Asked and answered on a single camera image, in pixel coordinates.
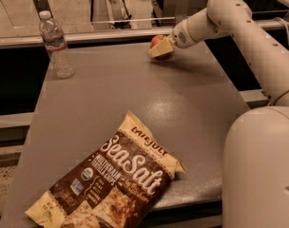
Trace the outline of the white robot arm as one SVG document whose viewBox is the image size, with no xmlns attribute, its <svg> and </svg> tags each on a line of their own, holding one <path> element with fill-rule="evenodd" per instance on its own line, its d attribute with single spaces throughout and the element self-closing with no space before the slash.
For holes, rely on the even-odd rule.
<svg viewBox="0 0 289 228">
<path fill-rule="evenodd" d="M 243 0 L 208 0 L 152 46 L 175 48 L 229 35 L 270 104 L 252 109 L 228 131 L 222 154 L 222 228 L 289 228 L 289 50 L 252 19 Z"/>
</svg>

